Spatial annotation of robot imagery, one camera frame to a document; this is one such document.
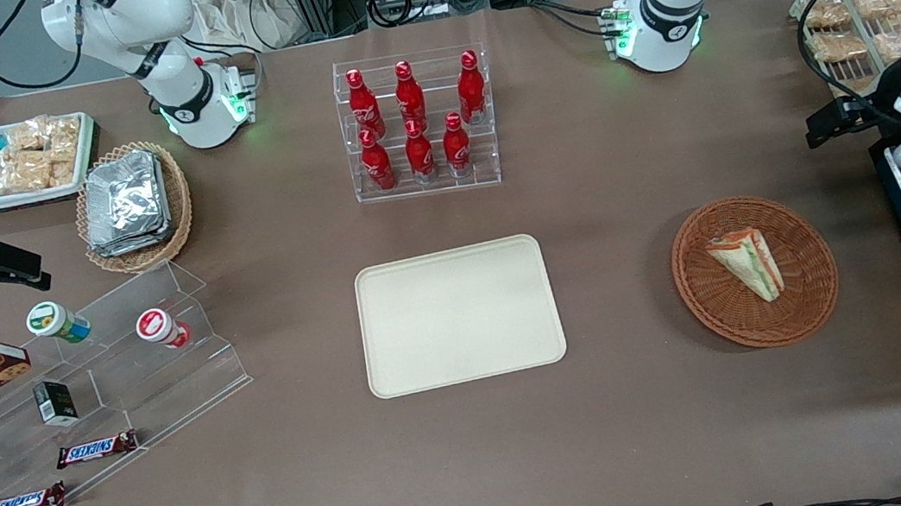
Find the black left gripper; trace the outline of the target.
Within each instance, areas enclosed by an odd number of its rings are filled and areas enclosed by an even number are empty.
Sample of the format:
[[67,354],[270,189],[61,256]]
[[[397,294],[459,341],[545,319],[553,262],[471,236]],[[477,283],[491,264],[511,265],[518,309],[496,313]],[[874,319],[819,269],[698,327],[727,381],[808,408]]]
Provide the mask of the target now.
[[817,149],[836,136],[875,128],[882,136],[901,134],[901,114],[894,108],[901,95],[901,67],[885,69],[869,83],[876,86],[865,97],[854,82],[829,83],[833,98],[840,103],[826,104],[805,120],[810,149]]

